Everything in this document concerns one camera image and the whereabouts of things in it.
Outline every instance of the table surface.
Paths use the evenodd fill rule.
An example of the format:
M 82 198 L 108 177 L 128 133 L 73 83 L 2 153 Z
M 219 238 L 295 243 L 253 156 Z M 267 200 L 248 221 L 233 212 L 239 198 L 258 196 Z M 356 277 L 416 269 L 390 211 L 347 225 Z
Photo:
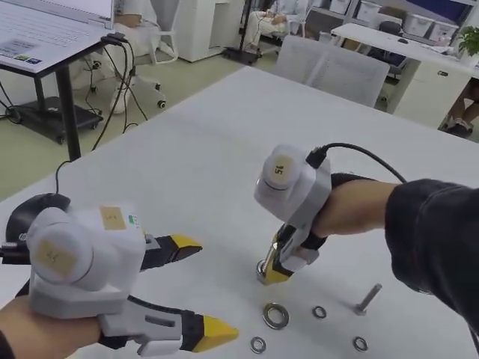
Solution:
M 332 141 L 364 146 L 407 179 L 432 177 L 479 183 L 479 147 L 389 114 L 274 75 L 244 68 L 60 172 L 60 192 L 75 207 L 131 200 L 155 235 L 183 233 L 204 245 L 199 254 L 142 273 L 133 294 L 153 303 L 217 316 L 240 330 L 239 339 L 200 355 L 173 358 L 256 358 L 249 340 L 267 343 L 262 358 L 476 358 L 465 322 L 437 299 L 411 291 L 391 273 L 381 230 L 330 238 L 312 266 L 288 283 L 265 287 L 255 266 L 280 223 L 253 198 L 264 159 L 281 142 L 305 150 Z M 332 150 L 334 171 L 379 180 L 394 177 L 349 150 Z M 0 203 L 0 231 L 13 208 L 54 191 L 53 175 Z M 0 266 L 0 306 L 28 277 L 28 267 Z M 364 317 L 351 307 L 381 283 Z M 290 324 L 266 327 L 261 311 L 283 304 Z M 327 319 L 311 308 L 321 305 Z M 367 354 L 352 339 L 364 337 Z M 75 358 L 135 358 L 91 346 Z
M 414 40 L 407 40 L 408 43 L 400 43 L 401 37 L 387 34 L 373 28 L 361 26 L 357 24 L 346 24 L 331 30 L 332 34 L 344 37 L 354 41 L 358 41 L 365 45 L 384 49 L 399 55 L 406 56 L 418 61 L 433 62 L 447 69 L 466 73 L 471 77 L 479 79 L 479 69 L 464 66 L 453 56 L 441 55 L 438 52 L 427 49 L 424 45 Z

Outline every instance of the bolt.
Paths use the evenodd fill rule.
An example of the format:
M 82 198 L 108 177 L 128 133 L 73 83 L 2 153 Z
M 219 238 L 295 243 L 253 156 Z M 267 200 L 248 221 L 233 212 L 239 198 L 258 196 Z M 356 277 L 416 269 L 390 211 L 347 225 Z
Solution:
M 365 316 L 366 315 L 366 308 L 367 306 L 373 301 L 376 297 L 377 293 L 382 289 L 381 284 L 376 284 L 373 289 L 366 295 L 363 301 L 360 304 L 354 306 L 354 313 L 358 316 Z

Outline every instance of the desk leg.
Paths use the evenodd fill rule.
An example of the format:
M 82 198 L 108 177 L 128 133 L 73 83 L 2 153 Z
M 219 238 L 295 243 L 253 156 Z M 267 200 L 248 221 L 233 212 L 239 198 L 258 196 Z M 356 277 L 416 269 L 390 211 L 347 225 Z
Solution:
M 62 67 L 55 72 L 57 78 L 58 95 L 61 104 L 61 117 L 65 127 L 65 138 L 67 139 L 68 155 L 70 161 L 79 159 L 82 154 L 78 129 L 76 128 L 75 106 L 73 104 L 72 82 L 68 66 Z

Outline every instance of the metal washer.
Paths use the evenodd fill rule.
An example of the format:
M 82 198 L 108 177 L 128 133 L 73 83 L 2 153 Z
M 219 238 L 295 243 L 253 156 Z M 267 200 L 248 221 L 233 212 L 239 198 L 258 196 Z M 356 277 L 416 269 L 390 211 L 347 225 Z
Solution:
M 355 337 L 353 339 L 353 346 L 354 346 L 354 349 L 362 353 L 367 352 L 367 350 L 369 349 L 369 346 L 367 345 L 367 341 L 361 337 Z
M 255 354 L 261 354 L 266 351 L 266 342 L 262 337 L 254 337 L 251 339 L 251 342 L 249 342 L 249 347 Z
M 283 317 L 282 320 L 277 323 L 271 320 L 269 317 L 269 313 L 272 310 L 277 310 L 281 316 Z M 288 325 L 290 322 L 290 314 L 287 312 L 286 308 L 278 303 L 268 303 L 263 308 L 263 320 L 271 329 L 275 329 L 276 331 L 283 329 Z
M 324 309 L 320 305 L 314 307 L 312 312 L 313 312 L 313 316 L 318 319 L 325 319 L 328 316 L 326 309 Z

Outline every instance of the white cabinet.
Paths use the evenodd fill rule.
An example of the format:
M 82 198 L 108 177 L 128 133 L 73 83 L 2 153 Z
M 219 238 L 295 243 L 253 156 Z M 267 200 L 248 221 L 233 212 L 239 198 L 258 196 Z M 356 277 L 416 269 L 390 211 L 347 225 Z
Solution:
M 470 78 L 438 64 L 411 61 L 388 112 L 437 129 Z
M 235 46 L 244 0 L 185 0 L 177 19 L 178 54 L 197 61 Z

